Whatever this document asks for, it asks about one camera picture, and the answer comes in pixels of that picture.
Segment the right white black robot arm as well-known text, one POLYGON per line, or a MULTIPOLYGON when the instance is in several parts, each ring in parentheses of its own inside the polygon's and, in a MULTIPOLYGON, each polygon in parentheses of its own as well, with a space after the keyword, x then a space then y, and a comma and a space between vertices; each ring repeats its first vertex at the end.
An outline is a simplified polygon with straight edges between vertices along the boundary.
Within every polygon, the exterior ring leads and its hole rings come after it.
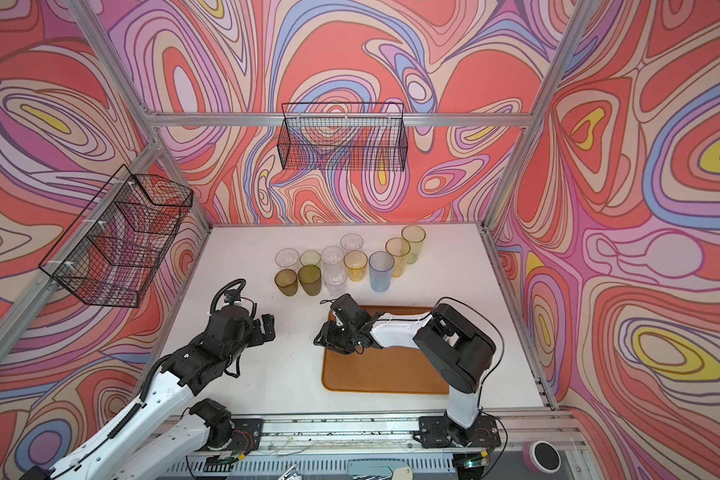
POLYGON ((446 417, 462 430, 472 428, 481 413, 485 378, 502 355, 496 343, 459 308, 453 297, 440 298, 424 313, 371 313, 350 294, 327 301, 333 314, 320 327, 313 344, 342 355, 368 348, 409 348, 420 351, 448 384, 446 417))

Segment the clear glass back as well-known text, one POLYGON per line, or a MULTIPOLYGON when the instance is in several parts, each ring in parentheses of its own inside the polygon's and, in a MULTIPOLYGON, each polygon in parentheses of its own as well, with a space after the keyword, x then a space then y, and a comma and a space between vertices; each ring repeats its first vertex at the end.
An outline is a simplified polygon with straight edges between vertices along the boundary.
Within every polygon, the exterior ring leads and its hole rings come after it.
POLYGON ((361 250, 364 246, 364 239, 356 233, 347 233, 342 236, 340 246, 345 252, 361 250))

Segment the clear faceted glass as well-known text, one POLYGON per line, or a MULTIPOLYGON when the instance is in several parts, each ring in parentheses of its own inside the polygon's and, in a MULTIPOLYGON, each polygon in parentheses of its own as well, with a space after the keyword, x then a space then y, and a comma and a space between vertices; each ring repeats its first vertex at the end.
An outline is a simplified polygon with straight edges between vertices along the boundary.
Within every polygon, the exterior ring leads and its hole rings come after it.
POLYGON ((284 248, 275 255, 275 263, 279 269, 298 270, 301 266, 300 252, 294 248, 284 248))

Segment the brown plastic tray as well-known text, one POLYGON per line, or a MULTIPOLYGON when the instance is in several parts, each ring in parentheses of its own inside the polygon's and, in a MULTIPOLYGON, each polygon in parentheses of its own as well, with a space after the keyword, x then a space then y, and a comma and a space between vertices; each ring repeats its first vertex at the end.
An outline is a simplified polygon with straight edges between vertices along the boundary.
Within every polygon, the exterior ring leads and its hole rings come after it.
POLYGON ((370 348, 362 354, 324 351, 322 384, 330 391, 447 395, 449 385, 417 349, 370 348))

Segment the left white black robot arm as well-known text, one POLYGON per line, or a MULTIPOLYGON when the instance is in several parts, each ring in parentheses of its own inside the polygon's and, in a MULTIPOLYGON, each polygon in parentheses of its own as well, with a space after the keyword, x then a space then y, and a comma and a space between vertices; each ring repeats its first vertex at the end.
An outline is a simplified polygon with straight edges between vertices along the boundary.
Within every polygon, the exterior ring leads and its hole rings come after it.
POLYGON ((203 332, 161 357, 123 411, 52 466, 33 466, 26 479, 156 479, 181 457, 200 450, 241 459, 257 449, 252 421, 238 426, 219 402, 198 396, 216 379, 239 376, 247 348, 275 339, 275 318, 230 304, 211 313, 203 332))

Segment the short amber textured glass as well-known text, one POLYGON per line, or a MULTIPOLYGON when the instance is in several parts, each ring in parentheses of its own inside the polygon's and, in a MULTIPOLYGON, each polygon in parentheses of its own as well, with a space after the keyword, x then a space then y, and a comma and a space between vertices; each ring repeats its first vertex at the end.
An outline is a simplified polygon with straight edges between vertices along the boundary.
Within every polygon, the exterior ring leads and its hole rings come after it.
POLYGON ((292 269, 278 271, 274 277, 274 282, 279 291, 287 297, 294 296, 298 292, 298 274, 292 269))

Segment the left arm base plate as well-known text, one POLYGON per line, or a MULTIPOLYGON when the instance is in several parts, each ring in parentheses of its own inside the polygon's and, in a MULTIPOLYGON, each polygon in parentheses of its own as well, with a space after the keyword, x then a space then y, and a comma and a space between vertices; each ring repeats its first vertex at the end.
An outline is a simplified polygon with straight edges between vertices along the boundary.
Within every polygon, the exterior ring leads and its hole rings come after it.
POLYGON ((204 421, 208 435, 199 449, 249 454, 260 446, 263 425, 262 418, 252 417, 204 421))

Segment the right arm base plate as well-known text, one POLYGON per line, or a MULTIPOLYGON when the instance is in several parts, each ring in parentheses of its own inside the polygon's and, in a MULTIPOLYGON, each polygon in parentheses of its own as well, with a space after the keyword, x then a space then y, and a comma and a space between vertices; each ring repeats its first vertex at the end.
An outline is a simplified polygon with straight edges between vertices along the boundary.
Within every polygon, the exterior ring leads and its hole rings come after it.
POLYGON ((422 416, 412 438, 423 448, 481 448, 492 451, 501 444, 496 419, 479 415, 470 427, 462 427, 447 415, 422 416))

